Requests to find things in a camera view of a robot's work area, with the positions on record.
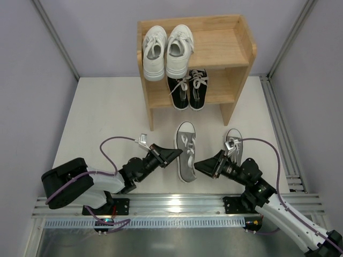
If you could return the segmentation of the grey canvas sneaker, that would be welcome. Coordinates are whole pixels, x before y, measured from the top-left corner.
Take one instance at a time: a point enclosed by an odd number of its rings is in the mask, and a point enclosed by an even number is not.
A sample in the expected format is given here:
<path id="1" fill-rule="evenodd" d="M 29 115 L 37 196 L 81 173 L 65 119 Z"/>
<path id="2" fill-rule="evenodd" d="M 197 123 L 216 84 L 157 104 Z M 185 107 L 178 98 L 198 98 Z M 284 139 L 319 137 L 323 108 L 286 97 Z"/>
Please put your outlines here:
<path id="1" fill-rule="evenodd" d="M 228 132 L 227 132 L 227 134 L 226 134 L 226 136 L 225 136 L 225 140 L 224 140 L 224 142 L 226 141 L 226 140 L 228 140 L 230 137 L 236 137 L 236 138 L 240 138 L 241 140 L 242 140 L 242 135 L 241 135 L 241 132 L 239 131 L 239 130 L 237 130 L 236 128 L 231 128 Z M 240 166 L 241 165 L 241 162 L 242 162 L 242 154 L 239 154 L 239 155 L 236 155 L 236 154 L 233 154 L 232 156 L 230 156 L 229 158 L 230 158 L 230 160 L 233 162 L 233 163 L 235 163 L 235 164 L 237 164 L 238 166 Z"/>
<path id="2" fill-rule="evenodd" d="M 191 183 L 197 179 L 195 174 L 196 130 L 191 122 L 182 122 L 175 132 L 174 147 L 182 150 L 177 158 L 177 172 L 184 183 Z"/>

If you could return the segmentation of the black canvas sneaker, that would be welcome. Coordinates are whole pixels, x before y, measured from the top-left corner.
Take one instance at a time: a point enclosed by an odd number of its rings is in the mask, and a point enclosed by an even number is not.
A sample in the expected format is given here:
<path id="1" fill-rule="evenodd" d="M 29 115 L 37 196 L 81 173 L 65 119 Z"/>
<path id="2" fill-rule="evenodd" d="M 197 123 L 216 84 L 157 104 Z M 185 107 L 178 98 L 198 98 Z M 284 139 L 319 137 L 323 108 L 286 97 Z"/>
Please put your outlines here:
<path id="1" fill-rule="evenodd" d="M 169 95 L 171 96 L 174 108 L 177 110 L 185 110 L 188 108 L 188 80 L 188 76 L 182 79 L 167 77 L 167 85 L 170 90 Z"/>
<path id="2" fill-rule="evenodd" d="M 190 107 L 199 111 L 204 107 L 208 86 L 208 75 L 205 69 L 189 71 Z"/>

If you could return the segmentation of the wooden two-tier shoe shelf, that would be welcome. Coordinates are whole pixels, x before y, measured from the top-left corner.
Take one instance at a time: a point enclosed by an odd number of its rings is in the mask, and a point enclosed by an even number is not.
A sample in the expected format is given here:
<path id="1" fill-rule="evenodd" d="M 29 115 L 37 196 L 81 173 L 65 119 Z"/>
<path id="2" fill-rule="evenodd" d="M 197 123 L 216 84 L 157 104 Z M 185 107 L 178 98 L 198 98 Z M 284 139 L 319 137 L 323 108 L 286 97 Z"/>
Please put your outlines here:
<path id="1" fill-rule="evenodd" d="M 137 62 L 150 129 L 154 129 L 154 109 L 170 107 L 173 102 L 166 78 L 157 82 L 144 78 L 143 39 L 154 25 L 160 25 L 170 34 L 180 24 L 188 26 L 194 38 L 195 53 L 190 56 L 188 68 L 206 70 L 209 81 L 205 102 L 218 104 L 223 123 L 228 125 L 257 53 L 248 23 L 240 14 L 143 20 L 137 23 Z"/>

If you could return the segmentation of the white sneaker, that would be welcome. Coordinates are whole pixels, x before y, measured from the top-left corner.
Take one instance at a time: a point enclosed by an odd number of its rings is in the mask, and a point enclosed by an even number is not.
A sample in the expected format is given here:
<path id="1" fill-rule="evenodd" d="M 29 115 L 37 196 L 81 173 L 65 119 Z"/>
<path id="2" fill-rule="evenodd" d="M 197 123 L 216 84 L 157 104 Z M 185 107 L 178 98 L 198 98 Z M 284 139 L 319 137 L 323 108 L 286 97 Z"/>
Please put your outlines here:
<path id="1" fill-rule="evenodd" d="M 190 28 L 177 25 L 168 38 L 166 74 L 172 79 L 182 79 L 188 70 L 194 52 L 194 39 Z"/>
<path id="2" fill-rule="evenodd" d="M 148 81 L 159 81 L 165 76 L 164 54 L 167 33 L 161 26 L 153 26 L 146 33 L 143 43 L 143 73 Z"/>

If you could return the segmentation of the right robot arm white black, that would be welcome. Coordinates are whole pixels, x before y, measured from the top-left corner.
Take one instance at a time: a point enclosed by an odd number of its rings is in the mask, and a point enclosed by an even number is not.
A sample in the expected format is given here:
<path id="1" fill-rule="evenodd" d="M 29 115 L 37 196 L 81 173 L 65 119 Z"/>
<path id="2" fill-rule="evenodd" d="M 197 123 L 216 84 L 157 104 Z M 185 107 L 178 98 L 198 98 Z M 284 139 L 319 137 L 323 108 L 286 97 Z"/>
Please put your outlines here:
<path id="1" fill-rule="evenodd" d="M 262 178 L 263 173 L 252 158 L 237 165 L 221 150 L 212 158 L 196 162 L 194 167 L 211 178 L 223 175 L 243 185 L 245 190 L 241 194 L 242 205 L 272 221 L 296 243 L 305 256 L 342 255 L 342 235 L 336 230 L 327 231 L 318 226 L 289 205 Z"/>

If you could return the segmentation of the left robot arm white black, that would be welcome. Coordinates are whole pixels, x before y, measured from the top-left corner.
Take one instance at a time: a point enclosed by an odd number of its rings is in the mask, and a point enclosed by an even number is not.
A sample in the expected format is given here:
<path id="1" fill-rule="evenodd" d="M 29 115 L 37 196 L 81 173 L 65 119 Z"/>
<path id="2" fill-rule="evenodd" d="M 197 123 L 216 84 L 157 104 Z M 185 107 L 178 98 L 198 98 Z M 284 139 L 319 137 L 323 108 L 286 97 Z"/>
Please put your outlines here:
<path id="1" fill-rule="evenodd" d="M 84 158 L 78 157 L 55 167 L 41 177 L 50 209 L 60 209 L 74 203 L 93 210 L 113 205 L 111 194 L 127 194 L 155 169 L 165 168 L 183 150 L 150 145 L 144 158 L 133 157 L 118 172 L 89 170 Z"/>

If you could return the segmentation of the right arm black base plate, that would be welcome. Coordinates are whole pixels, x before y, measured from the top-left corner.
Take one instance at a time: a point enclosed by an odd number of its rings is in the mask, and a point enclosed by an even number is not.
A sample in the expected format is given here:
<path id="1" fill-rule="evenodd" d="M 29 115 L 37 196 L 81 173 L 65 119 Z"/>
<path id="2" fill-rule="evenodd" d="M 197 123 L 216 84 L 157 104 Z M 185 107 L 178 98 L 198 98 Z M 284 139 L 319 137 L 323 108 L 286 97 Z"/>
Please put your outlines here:
<path id="1" fill-rule="evenodd" d="M 249 212 L 239 196 L 225 196 L 222 201 L 225 214 L 247 214 Z"/>

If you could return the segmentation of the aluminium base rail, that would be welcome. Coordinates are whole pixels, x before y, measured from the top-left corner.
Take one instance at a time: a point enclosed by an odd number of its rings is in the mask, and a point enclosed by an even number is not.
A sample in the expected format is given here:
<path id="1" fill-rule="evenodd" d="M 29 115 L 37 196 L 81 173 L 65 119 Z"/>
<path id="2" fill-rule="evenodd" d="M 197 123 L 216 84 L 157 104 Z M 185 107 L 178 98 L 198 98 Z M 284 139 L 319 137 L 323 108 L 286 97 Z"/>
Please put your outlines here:
<path id="1" fill-rule="evenodd" d="M 224 216 L 225 208 L 221 194 L 127 194 L 116 195 L 115 199 L 129 200 L 129 216 Z M 304 215 L 325 213 L 319 195 L 290 193 L 283 195 L 286 204 L 293 206 Z M 83 207 L 70 204 L 52 210 L 45 204 L 46 199 L 39 197 L 35 203 L 32 217 L 80 217 Z"/>

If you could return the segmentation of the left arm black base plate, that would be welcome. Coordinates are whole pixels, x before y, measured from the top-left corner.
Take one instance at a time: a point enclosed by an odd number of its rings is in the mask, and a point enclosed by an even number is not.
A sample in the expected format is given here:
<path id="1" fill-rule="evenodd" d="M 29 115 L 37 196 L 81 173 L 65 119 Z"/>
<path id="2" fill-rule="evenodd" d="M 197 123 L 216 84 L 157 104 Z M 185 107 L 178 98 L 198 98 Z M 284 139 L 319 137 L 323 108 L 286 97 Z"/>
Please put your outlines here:
<path id="1" fill-rule="evenodd" d="M 98 209 L 90 208 L 90 210 L 96 216 L 127 216 L 129 214 L 129 198 L 112 198 L 112 200 L 111 203 L 106 203 Z"/>

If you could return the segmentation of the right aluminium frame post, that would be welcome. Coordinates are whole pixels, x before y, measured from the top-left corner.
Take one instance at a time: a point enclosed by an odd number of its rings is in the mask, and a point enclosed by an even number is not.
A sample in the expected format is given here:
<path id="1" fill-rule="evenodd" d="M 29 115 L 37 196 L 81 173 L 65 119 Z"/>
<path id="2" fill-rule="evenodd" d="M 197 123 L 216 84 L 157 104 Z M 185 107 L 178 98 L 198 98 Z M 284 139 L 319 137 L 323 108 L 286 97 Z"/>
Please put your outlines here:
<path id="1" fill-rule="evenodd" d="M 302 7 L 299 15 L 297 16 L 294 24 L 292 25 L 289 33 L 287 34 L 287 37 L 285 41 L 283 42 L 281 49 L 279 50 L 270 71 L 267 74 L 267 78 L 270 80 L 276 73 L 278 67 L 280 66 L 283 59 L 286 57 L 286 54 L 292 47 L 293 43 L 295 42 L 298 34 L 300 33 L 301 29 L 303 28 L 306 20 L 311 15 L 314 7 L 318 3 L 317 0 L 307 0 Z"/>

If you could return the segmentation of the aluminium frame post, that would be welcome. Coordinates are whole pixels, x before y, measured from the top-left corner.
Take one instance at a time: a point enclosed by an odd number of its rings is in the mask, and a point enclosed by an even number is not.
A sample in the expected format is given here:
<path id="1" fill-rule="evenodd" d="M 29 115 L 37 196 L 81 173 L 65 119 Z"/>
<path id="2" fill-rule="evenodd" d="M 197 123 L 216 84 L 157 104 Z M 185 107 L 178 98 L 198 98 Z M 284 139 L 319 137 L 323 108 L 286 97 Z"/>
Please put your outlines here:
<path id="1" fill-rule="evenodd" d="M 51 22 L 45 8 L 43 7 L 40 0 L 31 0 L 33 7 L 35 8 L 38 16 L 40 17 L 41 21 L 43 22 L 48 34 L 50 35 L 53 43 L 57 47 L 59 53 L 61 54 L 62 58 L 64 59 L 66 65 L 68 66 L 69 70 L 73 74 L 74 78 L 79 81 L 80 75 L 77 71 L 68 51 L 66 50 L 57 30 L 55 29 L 53 23 Z"/>
<path id="2" fill-rule="evenodd" d="M 301 29 L 303 28 L 306 20 L 311 15 L 314 7 L 318 3 L 317 0 L 307 0 L 302 7 L 299 15 L 297 16 L 294 24 L 292 25 L 289 33 L 287 34 L 287 37 L 285 41 L 283 42 L 281 49 L 279 50 L 270 71 L 267 74 L 267 78 L 270 80 L 276 73 L 278 67 L 280 66 L 283 59 L 286 57 L 286 54 L 292 47 L 293 43 L 295 42 L 298 34 L 300 33 Z"/>

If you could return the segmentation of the left aluminium frame post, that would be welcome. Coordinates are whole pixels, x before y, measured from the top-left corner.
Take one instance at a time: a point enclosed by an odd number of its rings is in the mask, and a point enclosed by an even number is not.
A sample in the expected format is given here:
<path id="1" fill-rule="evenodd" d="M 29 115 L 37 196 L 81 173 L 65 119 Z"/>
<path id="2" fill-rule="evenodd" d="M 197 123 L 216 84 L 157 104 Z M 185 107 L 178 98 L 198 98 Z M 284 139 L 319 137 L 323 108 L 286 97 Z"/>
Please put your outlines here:
<path id="1" fill-rule="evenodd" d="M 66 50 L 57 30 L 55 29 L 53 23 L 51 22 L 45 8 L 43 7 L 40 0 L 31 0 L 33 7 L 35 8 L 38 16 L 40 17 L 41 21 L 43 22 L 48 34 L 50 35 L 53 43 L 57 47 L 59 53 L 61 54 L 62 58 L 64 59 L 66 65 L 68 66 L 69 70 L 73 74 L 74 78 L 79 81 L 80 75 L 77 71 L 68 51 Z"/>

